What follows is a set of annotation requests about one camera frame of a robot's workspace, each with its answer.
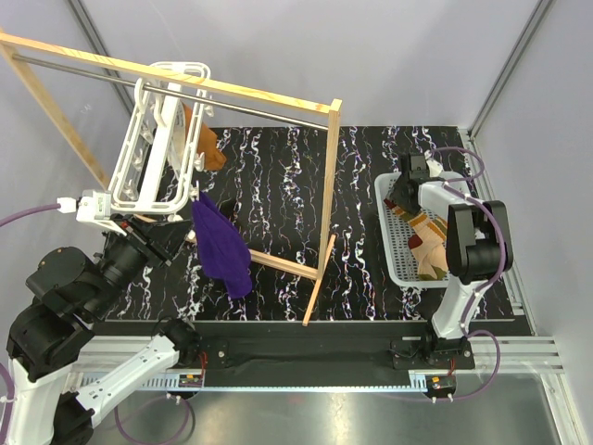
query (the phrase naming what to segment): brown cloth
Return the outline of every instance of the brown cloth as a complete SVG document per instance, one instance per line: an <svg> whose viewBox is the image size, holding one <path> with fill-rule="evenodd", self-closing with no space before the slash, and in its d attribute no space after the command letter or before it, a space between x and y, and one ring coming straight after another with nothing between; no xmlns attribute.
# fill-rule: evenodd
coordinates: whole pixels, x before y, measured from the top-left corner
<svg viewBox="0 0 593 445"><path fill-rule="evenodd" d="M185 112L185 138L187 139L192 109L183 104L183 111ZM216 147L216 133L210 130L205 123L202 123L200 137L197 140L197 154L201 155L202 153L204 153L204 170L221 170L224 167L226 156Z"/></svg>

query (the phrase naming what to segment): wooden frame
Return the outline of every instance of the wooden frame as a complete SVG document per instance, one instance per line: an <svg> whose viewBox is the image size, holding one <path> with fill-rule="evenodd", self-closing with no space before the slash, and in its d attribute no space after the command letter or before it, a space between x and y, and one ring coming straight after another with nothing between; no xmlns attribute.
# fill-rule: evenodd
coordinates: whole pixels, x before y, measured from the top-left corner
<svg viewBox="0 0 593 445"><path fill-rule="evenodd" d="M40 107L45 111L45 114L47 114L49 119L56 125L64 138L68 141L74 152L81 158L89 172L104 188L107 188L108 186L108 176L93 156L91 150L89 150L86 144L82 141L72 124L61 111L56 101L47 92L44 85L32 71L31 67L29 67L29 64L13 58L13 56L18 53L17 48L37 51L50 56L68 58L83 64L108 68L110 70L128 72L140 77L175 82L181 85L198 87L223 95L242 97L285 108L299 109L318 116L324 116L328 120L328 131L325 153L325 179L323 184L322 227L317 267L308 267L297 262L284 260L263 252L251 250L251 258L254 262L315 280L315 287L313 288L309 300L309 306L305 314L303 325L309 323L317 295L321 289L323 274L325 273L327 263L331 257L335 241L335 235L332 235L330 238L329 231L330 219L332 216L332 202L334 200L335 161L337 157L337 144L340 131L341 100L334 99L331 105L318 104L286 95L277 95L267 91L256 90L231 83L224 83L171 70L149 67L127 60L103 57L97 54L87 53L85 51L79 51L55 44L37 42L3 33L0 28L0 53L8 65L10 65L10 67L17 73L20 80L25 84Z"/></svg>

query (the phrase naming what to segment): white wall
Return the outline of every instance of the white wall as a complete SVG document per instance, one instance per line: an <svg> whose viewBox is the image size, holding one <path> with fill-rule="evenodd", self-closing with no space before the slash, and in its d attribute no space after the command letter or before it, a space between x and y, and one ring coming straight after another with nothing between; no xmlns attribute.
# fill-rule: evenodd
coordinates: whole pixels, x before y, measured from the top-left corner
<svg viewBox="0 0 593 445"><path fill-rule="evenodd" d="M506 202L540 334L553 335L593 438L593 2L556 2L477 142Z"/></svg>
<svg viewBox="0 0 593 445"><path fill-rule="evenodd" d="M65 3L2 0L0 26L5 32L86 48ZM111 174L129 118L110 87L62 72L41 68L36 72ZM56 197L79 197L85 188L98 188L93 176L3 59L0 83L0 217L54 203ZM91 255L102 247L102 236L76 223L73 215L57 211L31 216L0 229L0 361L3 363L6 363L8 328L32 301L25 279L47 252L61 246L76 246Z"/></svg>
<svg viewBox="0 0 593 445"><path fill-rule="evenodd" d="M345 125L472 123L536 0L87 0L113 57L193 60ZM214 125L274 125L219 111Z"/></svg>

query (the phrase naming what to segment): purple cloth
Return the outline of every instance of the purple cloth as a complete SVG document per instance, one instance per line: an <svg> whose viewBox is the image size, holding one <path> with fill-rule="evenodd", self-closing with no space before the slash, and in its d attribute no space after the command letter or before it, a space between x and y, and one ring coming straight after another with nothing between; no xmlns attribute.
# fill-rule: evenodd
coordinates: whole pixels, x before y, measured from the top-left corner
<svg viewBox="0 0 593 445"><path fill-rule="evenodd" d="M251 292L251 254L245 241L204 193L192 203L197 251L206 276L224 281L232 299Z"/></svg>

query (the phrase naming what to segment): marble tabletop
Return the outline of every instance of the marble tabletop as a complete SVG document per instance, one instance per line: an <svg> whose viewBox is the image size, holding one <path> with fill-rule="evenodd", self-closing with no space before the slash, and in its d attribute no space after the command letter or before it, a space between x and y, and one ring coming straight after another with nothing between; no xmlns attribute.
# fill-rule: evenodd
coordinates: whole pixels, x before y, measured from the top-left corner
<svg viewBox="0 0 593 445"><path fill-rule="evenodd" d="M227 163L196 173L200 189L218 203L250 248L309 266L319 248L325 133L300 127L215 129ZM455 127L343 127L340 132L331 233L334 254L312 320L428 318L444 289L399 287L387 273L374 197L374 179L397 170L399 154L461 146ZM446 170L468 174L464 157L443 158ZM176 183L162 180L162 197ZM189 218L189 209L182 211ZM228 298L224 284L206 277L196 248L186 246L169 268L145 268L110 312L110 320L302 320L313 282L252 263L253 291ZM502 282L482 301L480 318L511 318Z"/></svg>

